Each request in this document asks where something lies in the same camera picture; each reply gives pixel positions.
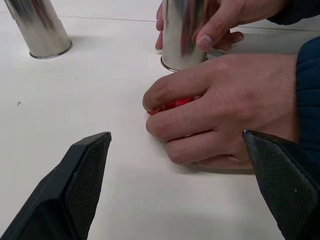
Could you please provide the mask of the person's right hand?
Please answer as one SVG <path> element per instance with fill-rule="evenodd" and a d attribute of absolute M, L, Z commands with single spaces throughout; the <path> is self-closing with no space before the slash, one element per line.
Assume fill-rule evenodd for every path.
<path fill-rule="evenodd" d="M 281 12 L 291 0 L 204 0 L 204 19 L 191 37 L 203 52 L 214 48 L 229 51 L 244 40 L 242 32 L 230 32 L 239 25 L 270 18 Z"/>

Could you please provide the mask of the shiny steel cup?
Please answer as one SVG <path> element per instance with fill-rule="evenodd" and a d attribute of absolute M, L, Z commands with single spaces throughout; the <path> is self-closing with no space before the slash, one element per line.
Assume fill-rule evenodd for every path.
<path fill-rule="evenodd" d="M 162 65 L 173 72 L 207 60 L 196 45 L 196 37 L 206 24 L 208 0 L 162 0 Z"/>
<path fill-rule="evenodd" d="M 35 59 L 55 58 L 68 52 L 70 40 L 51 0 L 4 0 L 29 54 Z"/>

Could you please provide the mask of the small red object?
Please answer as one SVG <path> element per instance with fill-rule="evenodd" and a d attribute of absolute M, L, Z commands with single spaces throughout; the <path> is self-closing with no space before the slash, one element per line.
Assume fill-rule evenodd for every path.
<path fill-rule="evenodd" d="M 174 109 L 174 108 L 183 106 L 187 103 L 190 103 L 190 102 L 193 102 L 194 100 L 197 100 L 198 98 L 199 97 L 196 96 L 196 97 L 177 100 L 177 101 L 162 105 L 161 107 L 157 108 L 156 110 L 148 110 L 147 113 L 152 116 L 152 115 L 155 115 L 156 113 L 159 113 L 159 112 L 163 112 L 163 111 L 167 111 L 170 109 Z"/>

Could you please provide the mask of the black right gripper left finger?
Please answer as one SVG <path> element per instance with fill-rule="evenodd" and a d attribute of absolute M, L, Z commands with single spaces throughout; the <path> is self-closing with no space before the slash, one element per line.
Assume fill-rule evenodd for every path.
<path fill-rule="evenodd" d="M 83 138 L 36 186 L 0 240 L 87 240 L 102 190 L 110 132 Z"/>

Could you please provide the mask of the person's left hand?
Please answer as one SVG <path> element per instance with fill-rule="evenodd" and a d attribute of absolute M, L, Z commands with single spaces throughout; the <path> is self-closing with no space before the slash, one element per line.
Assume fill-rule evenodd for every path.
<path fill-rule="evenodd" d="M 144 94 L 146 110 L 198 99 L 151 115 L 146 129 L 175 164 L 249 169 L 243 131 L 299 140 L 296 62 L 292 54 L 233 54 L 164 76 Z"/>

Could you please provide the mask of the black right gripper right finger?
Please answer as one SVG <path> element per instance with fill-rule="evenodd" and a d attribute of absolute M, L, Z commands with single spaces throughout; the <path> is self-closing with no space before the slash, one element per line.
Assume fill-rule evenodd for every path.
<path fill-rule="evenodd" d="M 285 240 L 320 240 L 320 166 L 296 143 L 242 134 L 261 195 Z"/>

